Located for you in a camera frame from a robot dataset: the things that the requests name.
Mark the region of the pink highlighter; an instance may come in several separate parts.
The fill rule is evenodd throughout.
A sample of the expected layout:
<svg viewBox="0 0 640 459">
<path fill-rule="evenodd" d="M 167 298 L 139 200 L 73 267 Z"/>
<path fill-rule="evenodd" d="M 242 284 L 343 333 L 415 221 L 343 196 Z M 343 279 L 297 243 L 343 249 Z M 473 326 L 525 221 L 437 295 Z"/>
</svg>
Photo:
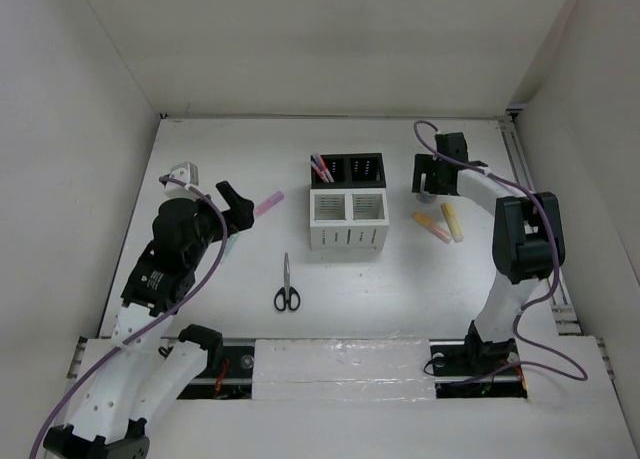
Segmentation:
<svg viewBox="0 0 640 459">
<path fill-rule="evenodd" d="M 258 218 L 275 205 L 277 205 L 284 198 L 284 194 L 282 191 L 276 191 L 269 198 L 262 201 L 258 206 L 254 209 L 254 217 Z"/>
</svg>

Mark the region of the green highlighter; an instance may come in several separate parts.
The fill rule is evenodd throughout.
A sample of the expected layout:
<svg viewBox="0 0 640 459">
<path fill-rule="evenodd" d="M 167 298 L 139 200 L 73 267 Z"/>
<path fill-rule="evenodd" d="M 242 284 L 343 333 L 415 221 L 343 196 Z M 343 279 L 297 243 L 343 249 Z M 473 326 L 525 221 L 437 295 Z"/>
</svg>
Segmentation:
<svg viewBox="0 0 640 459">
<path fill-rule="evenodd" d="M 230 238 L 227 240 L 227 243 L 224 249 L 222 261 L 225 261 L 228 258 L 234 245 L 236 244 L 236 242 L 240 237 L 241 237 L 241 233 L 236 233 L 230 236 Z"/>
</svg>

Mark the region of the clear jar of clips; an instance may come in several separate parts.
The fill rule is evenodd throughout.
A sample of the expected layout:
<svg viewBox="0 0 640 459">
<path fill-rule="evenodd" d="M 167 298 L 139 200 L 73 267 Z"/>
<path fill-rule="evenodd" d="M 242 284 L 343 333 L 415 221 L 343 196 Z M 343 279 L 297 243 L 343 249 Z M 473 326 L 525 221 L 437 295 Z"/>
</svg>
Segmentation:
<svg viewBox="0 0 640 459">
<path fill-rule="evenodd" d="M 425 204 L 434 203 L 437 200 L 437 196 L 428 192 L 422 191 L 417 194 L 417 199 Z"/>
</svg>

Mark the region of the yellow highlighter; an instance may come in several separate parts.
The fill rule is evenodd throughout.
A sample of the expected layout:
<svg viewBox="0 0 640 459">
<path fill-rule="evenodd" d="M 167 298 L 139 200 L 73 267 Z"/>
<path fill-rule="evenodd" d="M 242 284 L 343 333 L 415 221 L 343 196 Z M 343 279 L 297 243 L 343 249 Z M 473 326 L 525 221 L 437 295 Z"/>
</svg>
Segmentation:
<svg viewBox="0 0 640 459">
<path fill-rule="evenodd" d="M 443 203 L 441 205 L 441 210 L 453 240 L 456 243 L 462 242 L 464 240 L 464 235 L 453 205 L 450 203 Z"/>
</svg>

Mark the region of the orange highlighter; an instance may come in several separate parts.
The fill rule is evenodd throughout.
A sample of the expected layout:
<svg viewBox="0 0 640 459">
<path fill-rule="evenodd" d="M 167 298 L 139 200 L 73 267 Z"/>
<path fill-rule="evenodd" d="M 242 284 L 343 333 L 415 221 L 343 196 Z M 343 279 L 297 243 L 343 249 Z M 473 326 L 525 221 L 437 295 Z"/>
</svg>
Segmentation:
<svg viewBox="0 0 640 459">
<path fill-rule="evenodd" d="M 451 242 L 451 235 L 429 216 L 417 212 L 413 214 L 413 219 L 445 244 L 449 244 Z"/>
</svg>

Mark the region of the pink red pen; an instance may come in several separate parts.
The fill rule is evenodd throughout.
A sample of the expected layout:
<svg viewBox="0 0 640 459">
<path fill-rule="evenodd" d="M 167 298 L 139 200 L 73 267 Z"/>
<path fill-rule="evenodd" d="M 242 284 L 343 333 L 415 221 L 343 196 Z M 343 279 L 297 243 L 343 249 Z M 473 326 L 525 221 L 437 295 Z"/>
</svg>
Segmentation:
<svg viewBox="0 0 640 459">
<path fill-rule="evenodd" d="M 324 183 L 330 183 L 330 179 L 326 174 L 325 168 L 320 164 L 319 160 L 315 156 L 311 158 L 311 167 Z"/>
</svg>

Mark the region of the orange pen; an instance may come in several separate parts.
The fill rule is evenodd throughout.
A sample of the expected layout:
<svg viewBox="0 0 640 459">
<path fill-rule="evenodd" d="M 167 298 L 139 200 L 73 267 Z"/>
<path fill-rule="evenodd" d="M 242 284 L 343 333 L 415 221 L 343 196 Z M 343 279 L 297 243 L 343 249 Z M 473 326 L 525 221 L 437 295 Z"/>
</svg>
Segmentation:
<svg viewBox="0 0 640 459">
<path fill-rule="evenodd" d="M 333 176 L 331 175 L 331 173 L 330 173 L 330 171 L 328 169 L 328 166 L 326 165 L 324 159 L 320 155 L 317 156 L 317 159 L 319 161 L 319 167 L 322 168 L 323 173 L 324 173 L 324 175 L 325 175 L 325 177 L 327 179 L 327 182 L 333 183 L 334 182 Z"/>
</svg>

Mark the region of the blue pen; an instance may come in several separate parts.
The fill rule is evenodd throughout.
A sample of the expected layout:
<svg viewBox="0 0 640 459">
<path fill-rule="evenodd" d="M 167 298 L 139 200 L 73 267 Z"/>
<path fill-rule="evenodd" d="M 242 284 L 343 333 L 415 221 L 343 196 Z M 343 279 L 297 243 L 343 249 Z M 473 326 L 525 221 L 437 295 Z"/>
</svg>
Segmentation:
<svg viewBox="0 0 640 459">
<path fill-rule="evenodd" d="M 324 181 L 324 170 L 317 162 L 315 155 L 311 155 L 311 164 L 312 168 L 316 171 L 316 174 L 321 178 L 322 181 Z"/>
</svg>

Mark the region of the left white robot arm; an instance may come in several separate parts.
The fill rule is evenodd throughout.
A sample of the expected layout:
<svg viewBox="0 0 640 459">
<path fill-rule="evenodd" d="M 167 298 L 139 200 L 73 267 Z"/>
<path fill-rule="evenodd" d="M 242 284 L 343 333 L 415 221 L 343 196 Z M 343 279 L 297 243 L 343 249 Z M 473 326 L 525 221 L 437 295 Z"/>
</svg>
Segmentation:
<svg viewBox="0 0 640 459">
<path fill-rule="evenodd" d="M 229 237 L 254 224 L 254 204 L 222 181 L 216 188 L 225 211 L 196 186 L 170 176 L 160 179 L 190 192 L 165 201 L 152 224 L 152 239 L 130 273 L 110 337 L 111 348 L 63 396 L 56 418 L 85 382 L 91 384 L 71 419 L 47 420 L 33 445 L 59 458 L 145 458 L 151 428 L 199 374 L 222 366 L 219 332 L 191 324 L 166 357 L 159 349 L 179 309 L 212 277 L 196 270 L 208 247 L 225 247 Z"/>
</svg>

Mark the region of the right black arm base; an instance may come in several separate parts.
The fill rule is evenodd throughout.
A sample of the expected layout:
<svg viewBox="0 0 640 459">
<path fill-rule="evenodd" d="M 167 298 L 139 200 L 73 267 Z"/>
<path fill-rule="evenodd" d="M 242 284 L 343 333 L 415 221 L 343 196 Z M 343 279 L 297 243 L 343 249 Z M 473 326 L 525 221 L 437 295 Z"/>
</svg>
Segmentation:
<svg viewBox="0 0 640 459">
<path fill-rule="evenodd" d="M 520 398 L 528 393 L 519 366 L 497 369 L 517 362 L 519 356 L 513 340 L 505 346 L 491 346 L 486 355 L 463 341 L 436 341 L 430 344 L 430 358 L 423 372 L 435 378 L 437 399 Z"/>
</svg>

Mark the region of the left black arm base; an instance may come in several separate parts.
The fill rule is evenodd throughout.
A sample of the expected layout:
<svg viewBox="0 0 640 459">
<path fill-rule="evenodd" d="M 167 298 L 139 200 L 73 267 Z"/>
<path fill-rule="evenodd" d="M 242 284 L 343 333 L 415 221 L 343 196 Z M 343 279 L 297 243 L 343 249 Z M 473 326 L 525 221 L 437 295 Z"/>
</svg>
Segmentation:
<svg viewBox="0 0 640 459">
<path fill-rule="evenodd" d="M 252 398 L 255 342 L 229 340 L 222 358 L 200 373 L 178 395 L 179 400 L 248 400 Z"/>
</svg>

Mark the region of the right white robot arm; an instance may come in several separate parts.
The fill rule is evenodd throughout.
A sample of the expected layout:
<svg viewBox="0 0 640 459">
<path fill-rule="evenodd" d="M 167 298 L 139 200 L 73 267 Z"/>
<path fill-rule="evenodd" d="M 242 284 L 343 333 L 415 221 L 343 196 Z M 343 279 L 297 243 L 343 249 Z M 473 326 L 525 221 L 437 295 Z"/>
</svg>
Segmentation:
<svg viewBox="0 0 640 459">
<path fill-rule="evenodd" d="M 412 191 L 469 199 L 494 220 L 491 258 L 496 274 L 462 348 L 465 366 L 483 373 L 513 346 L 514 321 L 533 301 L 539 283 L 564 261 L 559 203 L 552 193 L 533 193 L 471 161 L 461 132 L 437 130 L 434 139 L 427 154 L 415 156 Z"/>
</svg>

